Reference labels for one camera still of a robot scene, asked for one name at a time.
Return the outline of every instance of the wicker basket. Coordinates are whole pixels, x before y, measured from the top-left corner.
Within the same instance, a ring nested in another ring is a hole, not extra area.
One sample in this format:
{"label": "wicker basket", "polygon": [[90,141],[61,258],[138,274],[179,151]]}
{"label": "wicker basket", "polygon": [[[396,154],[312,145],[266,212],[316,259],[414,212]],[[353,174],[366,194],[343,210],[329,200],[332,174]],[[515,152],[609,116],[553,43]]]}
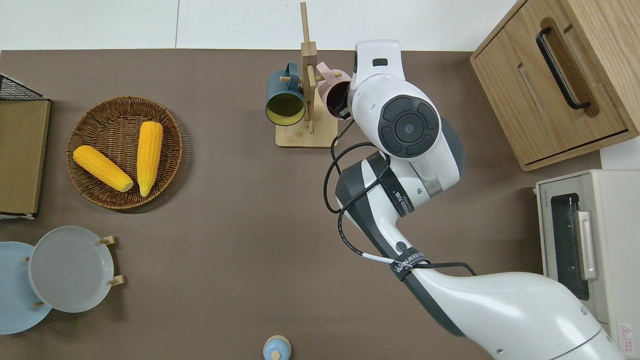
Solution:
{"label": "wicker basket", "polygon": [[[146,197],[140,195],[136,179],[138,136],[144,121],[163,126],[162,151],[156,183]],[[118,165],[134,181],[127,192],[119,192],[80,167],[73,151],[91,145]],[[160,104],[135,96],[104,101],[77,123],[67,144],[67,170],[76,189],[90,202],[114,210],[135,208],[155,199],[171,183],[182,159],[182,134],[175,119]]]}

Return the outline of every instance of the pink mug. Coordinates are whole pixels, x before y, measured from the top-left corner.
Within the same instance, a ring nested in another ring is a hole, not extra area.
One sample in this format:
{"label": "pink mug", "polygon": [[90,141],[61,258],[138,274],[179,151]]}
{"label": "pink mug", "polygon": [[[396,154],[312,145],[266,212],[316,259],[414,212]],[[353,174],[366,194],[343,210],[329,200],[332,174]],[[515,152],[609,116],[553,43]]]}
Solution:
{"label": "pink mug", "polygon": [[329,69],[324,62],[316,65],[316,68],[320,72],[320,75],[324,77],[324,80],[318,81],[317,84],[318,93],[322,102],[333,117],[342,119],[337,113],[336,108],[342,102],[342,98],[349,92],[351,76],[342,70]]}

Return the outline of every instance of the wooden mug rack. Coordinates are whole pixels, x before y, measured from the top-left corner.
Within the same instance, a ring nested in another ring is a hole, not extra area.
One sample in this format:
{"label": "wooden mug rack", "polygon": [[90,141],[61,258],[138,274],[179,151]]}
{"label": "wooden mug rack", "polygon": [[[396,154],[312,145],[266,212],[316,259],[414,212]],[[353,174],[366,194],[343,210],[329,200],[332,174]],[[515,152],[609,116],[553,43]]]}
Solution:
{"label": "wooden mug rack", "polygon": [[[307,111],[304,119],[295,125],[276,126],[276,144],[280,147],[328,148],[338,133],[338,119],[329,114],[317,91],[317,82],[324,78],[316,76],[317,49],[316,42],[309,40],[306,3],[300,3],[300,12],[304,37],[304,41],[300,45],[301,81]],[[334,74],[336,76],[342,75],[340,72],[334,72]],[[281,77],[280,80],[290,81],[291,79]]]}

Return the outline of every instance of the dark green mug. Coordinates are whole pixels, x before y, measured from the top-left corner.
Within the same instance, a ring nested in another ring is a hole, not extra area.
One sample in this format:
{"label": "dark green mug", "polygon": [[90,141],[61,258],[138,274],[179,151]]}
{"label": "dark green mug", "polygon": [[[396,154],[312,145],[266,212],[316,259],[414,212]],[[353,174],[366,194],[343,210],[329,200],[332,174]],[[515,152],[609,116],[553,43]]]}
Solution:
{"label": "dark green mug", "polygon": [[[289,78],[289,82],[281,81],[282,76]],[[285,70],[274,72],[267,80],[267,104],[264,112],[272,123],[290,126],[302,120],[306,110],[298,65],[289,62]]]}

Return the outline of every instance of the plate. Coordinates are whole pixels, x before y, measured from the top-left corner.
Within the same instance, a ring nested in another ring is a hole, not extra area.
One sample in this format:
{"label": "plate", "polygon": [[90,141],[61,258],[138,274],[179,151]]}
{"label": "plate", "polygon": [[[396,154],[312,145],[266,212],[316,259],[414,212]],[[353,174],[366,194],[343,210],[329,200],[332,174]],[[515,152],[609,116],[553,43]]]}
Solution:
{"label": "plate", "polygon": [[40,299],[29,283],[33,246],[15,241],[0,242],[0,334],[15,334],[41,322],[51,311],[47,304],[33,307]]}
{"label": "plate", "polygon": [[[163,139],[156,182],[140,195],[136,178],[138,137],[145,121],[162,124]],[[80,145],[91,145],[113,161],[133,180],[133,187],[119,192],[98,180],[73,160]],[[182,160],[182,133],[173,115],[155,101],[136,96],[110,99],[94,106],[76,124],[67,144],[67,170],[85,199],[113,210],[136,208],[155,199],[173,181]]]}
{"label": "plate", "polygon": [[29,260],[29,281],[45,304],[68,313],[87,311],[107,296],[113,259],[100,237],[79,226],[49,231]]}

